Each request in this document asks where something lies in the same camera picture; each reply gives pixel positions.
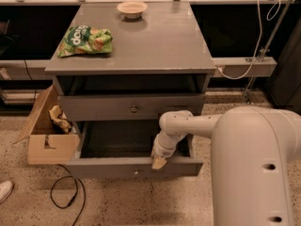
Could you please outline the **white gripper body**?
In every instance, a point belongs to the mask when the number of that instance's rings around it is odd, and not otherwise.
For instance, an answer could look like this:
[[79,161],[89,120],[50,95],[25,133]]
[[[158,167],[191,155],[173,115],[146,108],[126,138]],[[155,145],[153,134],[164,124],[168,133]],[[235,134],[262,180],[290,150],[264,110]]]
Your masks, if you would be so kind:
[[164,131],[161,131],[153,142],[151,151],[152,157],[169,158],[176,151],[176,147],[180,138],[177,135],[169,135]]

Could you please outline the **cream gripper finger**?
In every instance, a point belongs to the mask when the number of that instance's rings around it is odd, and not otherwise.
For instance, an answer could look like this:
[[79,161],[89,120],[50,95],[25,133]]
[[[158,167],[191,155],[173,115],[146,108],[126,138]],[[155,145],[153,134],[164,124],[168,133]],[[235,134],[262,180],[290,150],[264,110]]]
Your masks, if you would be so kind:
[[165,166],[165,164],[166,164],[166,159],[164,157],[155,156],[153,158],[151,168],[153,170],[160,170],[161,168],[163,168]]

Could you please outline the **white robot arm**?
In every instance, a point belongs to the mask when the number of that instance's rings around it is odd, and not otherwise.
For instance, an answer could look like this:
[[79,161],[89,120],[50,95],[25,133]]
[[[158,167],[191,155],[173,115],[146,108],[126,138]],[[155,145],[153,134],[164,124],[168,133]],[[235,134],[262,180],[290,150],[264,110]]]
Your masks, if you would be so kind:
[[161,169],[187,135],[211,140],[214,226],[295,226],[287,163],[301,156],[301,116],[258,106],[194,116],[163,114],[152,167]]

